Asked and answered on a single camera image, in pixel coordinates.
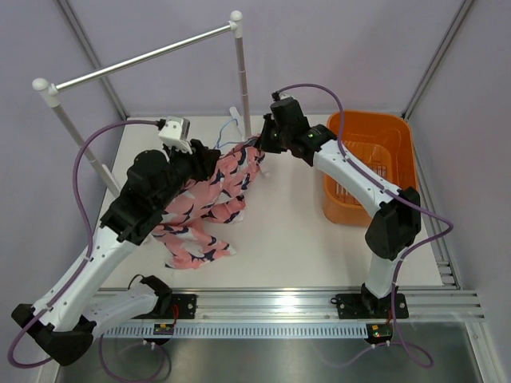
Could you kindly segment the pink patterned shorts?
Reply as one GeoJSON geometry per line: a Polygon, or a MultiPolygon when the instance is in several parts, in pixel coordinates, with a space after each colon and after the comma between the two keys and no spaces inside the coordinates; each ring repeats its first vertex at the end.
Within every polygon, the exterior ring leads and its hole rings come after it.
{"type": "Polygon", "coordinates": [[[221,155],[210,179],[188,181],[165,208],[163,222],[153,231],[153,237],[168,251],[165,267],[198,269],[236,253],[229,242],[207,232],[205,224],[232,224],[243,219],[245,194],[261,173],[265,157],[256,141],[254,136],[221,155]]]}

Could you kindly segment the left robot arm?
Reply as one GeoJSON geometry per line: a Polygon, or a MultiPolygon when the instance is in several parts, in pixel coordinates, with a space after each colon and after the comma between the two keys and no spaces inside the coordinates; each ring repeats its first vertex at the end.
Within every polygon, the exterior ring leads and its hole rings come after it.
{"type": "Polygon", "coordinates": [[[166,208],[191,180],[207,181],[220,150],[192,140],[189,152],[152,149],[128,168],[120,195],[100,219],[84,254],[34,304],[20,304],[11,317],[61,366],[80,359],[94,340],[129,319],[172,314],[172,288],[154,275],[112,298],[92,297],[117,268],[162,223],[166,208]]]}

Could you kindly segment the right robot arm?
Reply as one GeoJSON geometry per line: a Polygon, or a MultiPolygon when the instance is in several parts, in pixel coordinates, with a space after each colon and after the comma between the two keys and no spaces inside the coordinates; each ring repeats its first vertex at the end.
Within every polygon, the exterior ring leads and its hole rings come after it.
{"type": "Polygon", "coordinates": [[[359,294],[337,297],[337,304],[371,318],[395,316],[398,264],[422,229],[418,192],[402,190],[378,176],[326,126],[310,125],[294,98],[273,102],[263,120],[258,148],[267,153],[290,152],[335,180],[370,216],[365,234],[372,253],[368,277],[359,294]]]}

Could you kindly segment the light blue wire hanger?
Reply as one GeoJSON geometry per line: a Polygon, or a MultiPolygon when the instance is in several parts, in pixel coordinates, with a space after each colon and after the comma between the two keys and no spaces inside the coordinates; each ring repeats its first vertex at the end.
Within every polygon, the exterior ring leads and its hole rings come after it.
{"type": "Polygon", "coordinates": [[[238,125],[238,120],[234,117],[232,117],[230,120],[226,121],[222,127],[220,128],[219,132],[218,132],[218,137],[216,139],[216,143],[215,143],[215,146],[214,148],[215,149],[218,149],[221,147],[221,141],[222,141],[222,135],[223,135],[223,132],[224,130],[230,125],[230,124],[234,124],[236,127],[238,125]]]}

